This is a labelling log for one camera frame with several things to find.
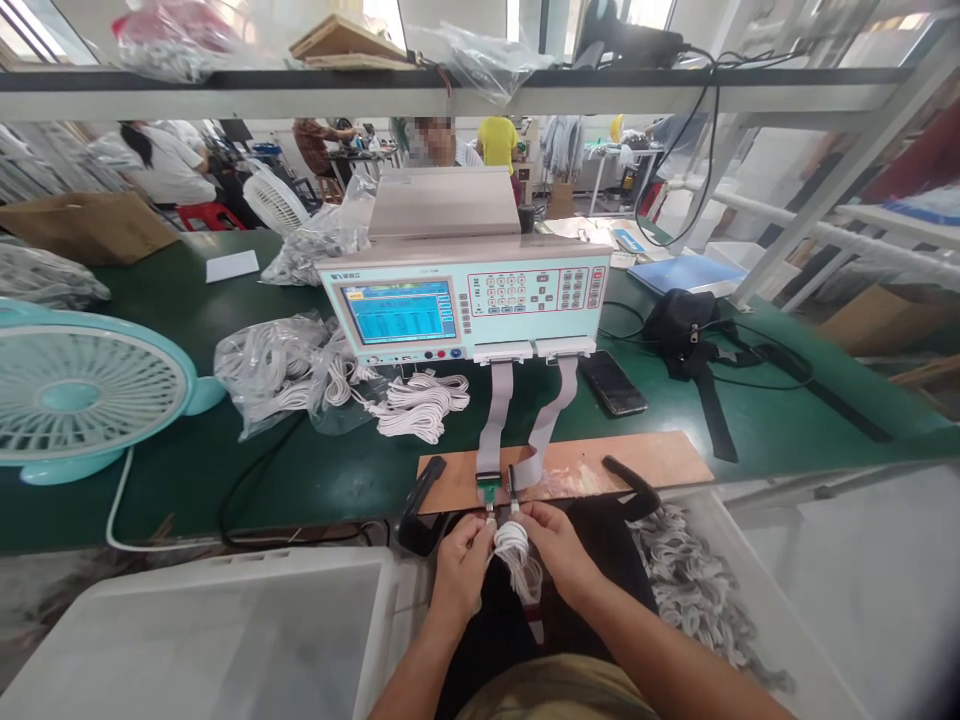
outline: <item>metal shelf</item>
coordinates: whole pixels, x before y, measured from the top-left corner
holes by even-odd
[[[881,108],[907,68],[721,70],[721,112],[857,114]],[[389,115],[484,116],[687,113],[706,70],[542,70],[506,110],[453,82],[448,97],[432,70],[264,70],[214,74],[203,85],[171,85],[119,70],[0,73],[0,121]],[[703,107],[712,108],[713,89]]]

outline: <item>tester display screen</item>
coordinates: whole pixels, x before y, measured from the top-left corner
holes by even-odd
[[[364,345],[455,338],[445,281],[341,288]]]

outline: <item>green workbench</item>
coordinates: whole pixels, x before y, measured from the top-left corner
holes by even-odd
[[[210,374],[217,342],[254,323],[318,309],[331,314],[322,288],[274,287],[258,275],[205,284],[205,262],[254,249],[260,266],[273,259],[280,242],[269,231],[193,233],[127,268],[96,275],[113,293],[102,312],[146,325],[178,343],[201,375]],[[611,272],[608,300],[635,306],[646,315],[651,296],[623,271]],[[725,305],[726,312],[733,309]],[[879,445],[805,390],[777,392],[718,384],[739,464],[712,455],[697,389],[667,377],[663,362],[643,346],[601,340],[637,387],[649,409],[610,419],[581,383],[560,415],[554,440],[683,430],[719,482],[844,471],[893,463],[930,462],[960,456],[960,428],[922,400],[890,385],[795,320],[758,301],[741,322],[800,351],[816,377],[889,431],[896,441]],[[614,334],[636,328],[637,319],[616,307],[602,326]],[[749,342],[761,342],[745,334]],[[470,406],[444,419],[437,446],[412,436],[386,438],[369,422],[339,437],[320,435],[302,423],[278,453],[255,489],[238,498],[238,529],[332,524],[398,513],[412,487],[421,455],[477,447],[490,398],[490,371],[470,361],[436,363],[440,374],[470,380]],[[718,376],[751,383],[790,385],[779,370],[761,366],[717,367]],[[542,360],[515,369],[515,393],[503,445],[523,444],[537,411],[559,389],[559,373]],[[136,446],[129,484],[116,525],[128,542],[149,538],[173,514],[172,535],[209,535],[222,498],[235,478],[283,434],[285,423],[244,443],[237,442],[240,415],[229,400],[208,413],[181,418]],[[98,475],[58,487],[31,487],[17,470],[0,468],[0,552],[31,552],[104,544],[107,512],[121,463]]]

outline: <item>ribbon cable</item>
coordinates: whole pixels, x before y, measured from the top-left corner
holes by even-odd
[[[530,433],[530,439],[527,440],[527,444],[533,448],[533,455],[513,467],[515,490],[525,490],[540,482],[540,477],[543,475],[544,456],[547,452],[547,446],[550,444],[550,438],[553,436],[553,426],[557,424],[557,416],[577,394],[578,359],[579,356],[577,355],[557,358],[557,365],[560,366],[560,393],[554,398],[553,402],[544,405],[537,415],[537,420],[533,424],[533,432]]]
[[[507,422],[507,412],[513,398],[513,360],[491,362],[490,375],[493,386],[490,414],[480,433],[480,446],[477,448],[477,497],[481,504],[485,502],[481,486],[493,482],[500,485],[500,434]]]

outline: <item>white card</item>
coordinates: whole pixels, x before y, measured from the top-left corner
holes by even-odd
[[[257,254],[253,250],[224,255],[207,260],[207,282],[212,283],[238,275],[248,275],[257,272],[259,269],[260,263],[257,262]]]

